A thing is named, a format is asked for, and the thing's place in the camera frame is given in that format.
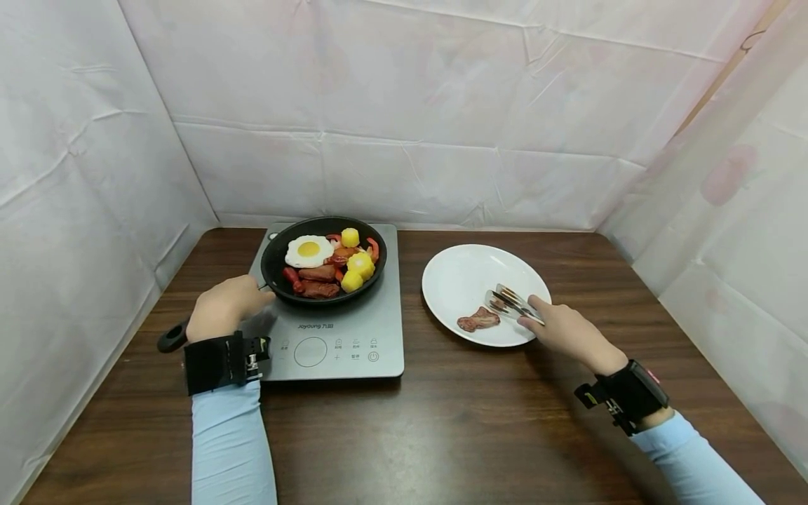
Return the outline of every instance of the egg yolk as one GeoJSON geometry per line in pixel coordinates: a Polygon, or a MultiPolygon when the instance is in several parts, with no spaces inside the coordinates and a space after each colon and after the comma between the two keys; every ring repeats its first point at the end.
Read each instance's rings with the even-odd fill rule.
{"type": "Polygon", "coordinates": [[[320,246],[316,242],[303,242],[297,248],[297,253],[304,258],[310,258],[320,252],[320,246]]]}

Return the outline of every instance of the light blue sleeve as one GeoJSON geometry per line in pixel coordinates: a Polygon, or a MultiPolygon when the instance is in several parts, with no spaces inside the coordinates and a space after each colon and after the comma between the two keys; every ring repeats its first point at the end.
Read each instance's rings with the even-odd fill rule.
{"type": "Polygon", "coordinates": [[[683,505],[763,505],[763,501],[679,412],[631,437],[683,505]]]}
{"type": "Polygon", "coordinates": [[[260,395],[259,381],[194,395],[192,505],[277,505],[260,395]]]}

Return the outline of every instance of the wooden table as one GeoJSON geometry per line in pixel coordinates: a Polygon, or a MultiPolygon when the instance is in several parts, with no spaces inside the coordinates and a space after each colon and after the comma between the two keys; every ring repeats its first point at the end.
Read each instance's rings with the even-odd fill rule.
{"type": "MultiPolygon", "coordinates": [[[[181,354],[155,342],[205,289],[248,271],[258,229],[205,234],[33,486],[29,505],[188,503],[190,400],[181,354]]],[[[577,365],[537,343],[492,350],[429,314],[421,273],[477,242],[518,255],[555,303],[652,368],[683,412],[766,503],[808,485],[609,242],[594,234],[400,232],[406,370],[396,381],[263,388],[281,504],[674,503],[656,468],[571,390],[577,365]]]]}

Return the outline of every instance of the fried egg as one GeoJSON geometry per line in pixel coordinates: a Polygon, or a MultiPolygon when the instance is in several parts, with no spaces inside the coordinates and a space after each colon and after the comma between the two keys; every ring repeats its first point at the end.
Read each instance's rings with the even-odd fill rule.
{"type": "Polygon", "coordinates": [[[334,247],[325,237],[303,235],[289,243],[284,261],[290,267],[316,268],[334,255],[334,247]]]}

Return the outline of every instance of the white backdrop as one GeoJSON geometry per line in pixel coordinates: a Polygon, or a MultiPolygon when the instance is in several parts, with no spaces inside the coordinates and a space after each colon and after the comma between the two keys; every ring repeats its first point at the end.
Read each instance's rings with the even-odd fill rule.
{"type": "Polygon", "coordinates": [[[0,503],[216,221],[116,2],[0,1],[0,503]]]}
{"type": "Polygon", "coordinates": [[[594,229],[768,4],[0,0],[0,503],[214,210],[594,229]]]}
{"type": "Polygon", "coordinates": [[[594,229],[768,0],[121,0],[225,225],[594,229]]]}
{"type": "Polygon", "coordinates": [[[808,478],[808,2],[603,231],[808,478]]]}

